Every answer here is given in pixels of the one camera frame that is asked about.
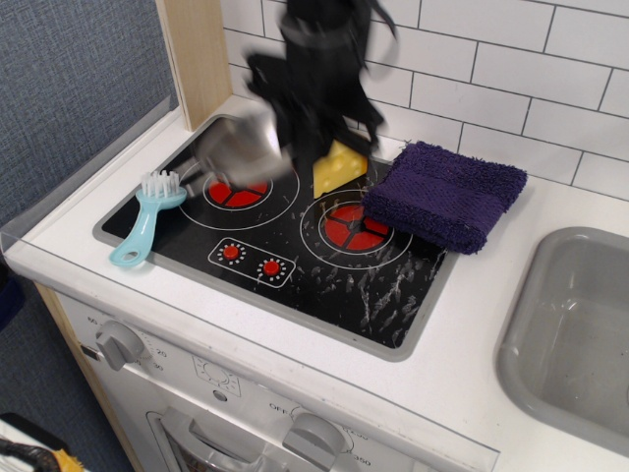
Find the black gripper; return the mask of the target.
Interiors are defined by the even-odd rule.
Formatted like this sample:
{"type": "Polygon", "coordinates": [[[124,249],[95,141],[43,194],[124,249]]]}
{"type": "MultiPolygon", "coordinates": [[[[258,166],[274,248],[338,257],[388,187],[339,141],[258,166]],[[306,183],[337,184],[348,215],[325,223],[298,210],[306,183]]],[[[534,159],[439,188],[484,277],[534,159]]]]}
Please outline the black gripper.
{"type": "Polygon", "coordinates": [[[377,1],[288,1],[284,55],[247,55],[248,88],[270,104],[280,146],[300,164],[326,156],[333,139],[356,152],[378,147],[384,118],[360,80],[373,14],[388,20],[377,1]]]}

